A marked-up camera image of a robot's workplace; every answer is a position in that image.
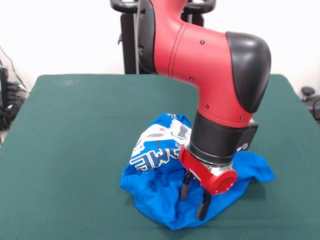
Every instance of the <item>red robot arm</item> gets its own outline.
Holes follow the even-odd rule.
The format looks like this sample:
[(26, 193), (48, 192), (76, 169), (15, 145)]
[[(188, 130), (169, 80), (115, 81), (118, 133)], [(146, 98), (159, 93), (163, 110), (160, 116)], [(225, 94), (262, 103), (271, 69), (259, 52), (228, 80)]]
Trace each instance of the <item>red robot arm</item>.
[(271, 54), (257, 36), (182, 21), (187, 1), (139, 0), (136, 47), (146, 71), (198, 90), (190, 142), (179, 155), (188, 171), (180, 199), (187, 197), (192, 176), (205, 189), (206, 200), (236, 182), (232, 158), (265, 93)]

